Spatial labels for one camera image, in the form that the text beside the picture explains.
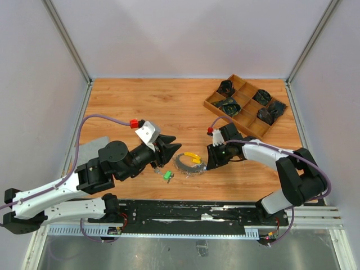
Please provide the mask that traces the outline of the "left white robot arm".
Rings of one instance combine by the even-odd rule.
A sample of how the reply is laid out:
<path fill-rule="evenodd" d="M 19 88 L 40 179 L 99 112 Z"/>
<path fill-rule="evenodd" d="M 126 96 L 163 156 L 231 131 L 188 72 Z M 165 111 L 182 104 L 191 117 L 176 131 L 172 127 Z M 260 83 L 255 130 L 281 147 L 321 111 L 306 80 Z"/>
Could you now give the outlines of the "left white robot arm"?
<path fill-rule="evenodd" d="M 95 199 L 86 196 L 114 188 L 116 180 L 138 176 L 147 165 L 162 168 L 182 146 L 175 140 L 175 136 L 161 134 L 153 144 L 154 149 L 141 143 L 133 150 L 128 150 L 122 141 L 111 141 L 99 149 L 98 157 L 64 178 L 30 191 L 6 190 L 4 202 L 11 211 L 3 215 L 1 227 L 22 235 L 72 219 L 117 223 L 125 214 L 116 195 L 107 193 Z"/>

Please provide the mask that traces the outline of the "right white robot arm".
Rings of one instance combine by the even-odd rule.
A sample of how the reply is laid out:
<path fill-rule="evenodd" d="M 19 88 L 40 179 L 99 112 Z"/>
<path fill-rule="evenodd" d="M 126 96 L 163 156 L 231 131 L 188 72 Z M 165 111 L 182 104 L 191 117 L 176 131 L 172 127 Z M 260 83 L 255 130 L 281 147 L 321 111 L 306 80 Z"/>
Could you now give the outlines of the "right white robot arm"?
<path fill-rule="evenodd" d="M 277 172 L 281 188 L 255 204 L 255 219 L 262 225 L 273 221 L 280 211 L 322 199 L 331 192 L 328 176 L 306 148 L 288 150 L 252 136 L 243 137 L 233 123 L 219 129 L 209 127 L 207 134 L 212 137 L 212 143 L 207 146 L 207 170 L 250 160 Z"/>

